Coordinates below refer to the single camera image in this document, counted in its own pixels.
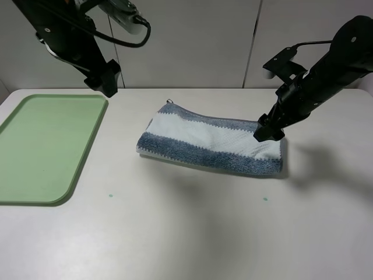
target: white stripe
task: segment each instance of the white stripe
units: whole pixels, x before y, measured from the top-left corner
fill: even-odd
[[[255,159],[280,159],[280,142],[259,143],[254,133],[189,121],[177,114],[157,113],[147,132],[205,148]]]

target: tray rim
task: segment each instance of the tray rim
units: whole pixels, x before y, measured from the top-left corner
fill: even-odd
[[[89,155],[89,152],[91,150],[91,147],[93,145],[94,139],[96,138],[96,135],[98,133],[98,130],[101,126],[102,120],[105,116],[107,107],[108,107],[108,100],[100,94],[42,94],[42,93],[36,93],[31,94],[26,97],[24,97],[18,105],[13,109],[13,111],[5,118],[5,120],[0,124],[0,134],[2,131],[6,128],[6,126],[14,119],[15,115],[22,109],[22,107],[30,100],[37,99],[37,98],[71,98],[71,99],[78,99],[78,98],[84,98],[84,99],[101,99],[103,100],[103,106],[101,108],[101,111],[97,117],[97,120],[93,126],[92,132],[89,135],[89,138],[87,140],[87,144],[83,150],[82,156],[80,157],[79,163],[76,167],[76,170],[72,176],[71,182],[69,184],[69,187],[66,189],[66,192],[60,196],[59,198],[53,200],[53,201],[2,201],[0,200],[0,206],[1,205],[16,205],[16,206],[58,206],[61,204],[64,204],[67,202],[75,190],[75,187],[78,183],[80,174],[82,173],[82,170],[84,168],[84,165],[86,163],[87,157]]]

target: panel seam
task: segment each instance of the panel seam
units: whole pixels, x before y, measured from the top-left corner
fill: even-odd
[[[256,36],[256,31],[257,31],[258,24],[259,24],[259,18],[260,18],[260,16],[261,16],[262,5],[263,5],[263,0],[260,1],[259,9],[258,9],[258,14],[257,14],[257,16],[256,16],[256,21],[255,21],[255,26],[254,26],[254,32],[253,32],[253,34],[252,34],[251,46],[250,46],[250,51],[249,51],[249,57],[248,57],[248,59],[247,59],[247,64],[246,64],[246,70],[245,70],[245,75],[244,75],[244,81],[243,81],[243,83],[242,83],[242,88],[243,88],[243,89],[245,88],[246,78],[247,78],[247,74],[248,74],[248,72],[249,72],[249,63],[250,63],[250,59],[251,59],[251,55],[252,55],[252,50],[254,49],[255,36]]]
[[[112,31],[111,20],[110,20],[109,15],[107,16],[107,19],[108,19],[108,21],[109,21],[111,37],[114,38],[114,33],[113,33],[113,31]],[[115,55],[117,56],[117,61],[118,61],[119,65],[121,66],[121,62],[120,62],[120,60],[119,60],[119,55],[118,55],[118,50],[117,50],[117,45],[116,45],[116,44],[114,44],[114,50],[115,50]],[[123,78],[122,66],[121,66],[121,77],[122,77],[123,88],[126,88],[126,85],[124,84],[124,78]]]

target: blue stripe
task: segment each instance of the blue stripe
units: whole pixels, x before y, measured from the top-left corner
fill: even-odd
[[[267,176],[281,172],[282,159],[253,159],[232,153],[213,152],[189,143],[145,132],[138,147],[180,162],[224,169],[247,175]]]
[[[235,120],[235,119],[229,119],[229,118],[214,118],[214,117],[207,117],[205,115],[195,114],[174,103],[167,103],[158,112],[167,113],[167,114],[178,114],[180,117],[182,117],[185,120],[199,121],[202,123],[214,125],[216,127],[231,128],[233,130],[244,130],[244,131],[255,132],[258,126],[258,123],[256,121]]]

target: blue and white towel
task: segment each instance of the blue and white towel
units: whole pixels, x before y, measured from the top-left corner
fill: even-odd
[[[214,118],[167,102],[140,137],[142,155],[229,173],[267,176],[281,172],[281,141],[259,143],[256,121]]]

